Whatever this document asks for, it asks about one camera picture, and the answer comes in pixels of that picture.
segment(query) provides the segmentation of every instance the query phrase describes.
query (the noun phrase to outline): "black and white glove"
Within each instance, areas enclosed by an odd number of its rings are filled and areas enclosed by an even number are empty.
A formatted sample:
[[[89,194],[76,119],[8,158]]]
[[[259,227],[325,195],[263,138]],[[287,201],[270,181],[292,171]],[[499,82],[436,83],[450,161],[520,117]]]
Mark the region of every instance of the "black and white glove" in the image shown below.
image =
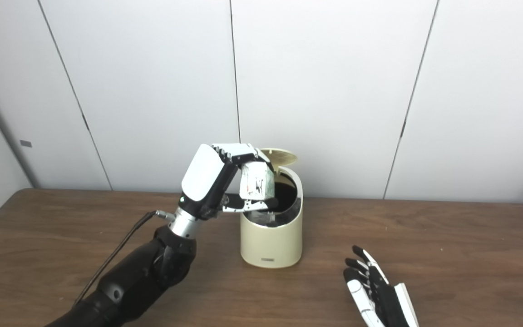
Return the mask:
[[[405,284],[391,286],[371,255],[358,246],[360,259],[345,260],[344,279],[368,327],[419,327]]]

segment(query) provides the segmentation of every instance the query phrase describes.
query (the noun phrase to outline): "robotic arm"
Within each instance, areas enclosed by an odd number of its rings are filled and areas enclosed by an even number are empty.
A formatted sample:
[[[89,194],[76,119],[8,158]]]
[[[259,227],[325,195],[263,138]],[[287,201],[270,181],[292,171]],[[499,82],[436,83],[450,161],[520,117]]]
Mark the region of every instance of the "robotic arm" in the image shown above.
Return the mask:
[[[239,195],[226,194],[239,169]],[[120,327],[139,318],[189,273],[197,253],[195,236],[204,221],[220,211],[236,213],[277,205],[270,160],[249,144],[202,144],[181,186],[183,194],[174,214],[153,211],[135,228],[153,215],[168,220],[168,225],[157,228],[150,242],[104,274],[94,292],[48,327]]]
[[[389,284],[375,259],[353,246],[360,259],[347,258],[344,279],[367,327],[419,327],[405,284]]]

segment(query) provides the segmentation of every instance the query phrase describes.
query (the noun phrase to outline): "trash can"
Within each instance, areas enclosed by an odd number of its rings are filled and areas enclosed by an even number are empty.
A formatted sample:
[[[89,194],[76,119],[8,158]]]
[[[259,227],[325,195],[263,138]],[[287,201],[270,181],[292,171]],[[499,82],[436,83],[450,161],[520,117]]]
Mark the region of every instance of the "trash can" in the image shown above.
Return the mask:
[[[261,151],[274,167],[278,207],[241,213],[241,257],[257,267],[290,267],[301,258],[304,198],[300,178],[285,166],[297,157],[282,149]]]

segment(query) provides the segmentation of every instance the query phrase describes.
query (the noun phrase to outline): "open lid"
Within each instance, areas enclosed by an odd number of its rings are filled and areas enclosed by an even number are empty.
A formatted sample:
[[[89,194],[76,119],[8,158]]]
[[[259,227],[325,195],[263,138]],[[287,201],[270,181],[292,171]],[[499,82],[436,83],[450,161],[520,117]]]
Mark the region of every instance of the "open lid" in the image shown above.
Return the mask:
[[[279,166],[288,166],[297,161],[296,155],[288,150],[264,148],[260,149],[260,151],[270,160],[275,171],[278,171]]]

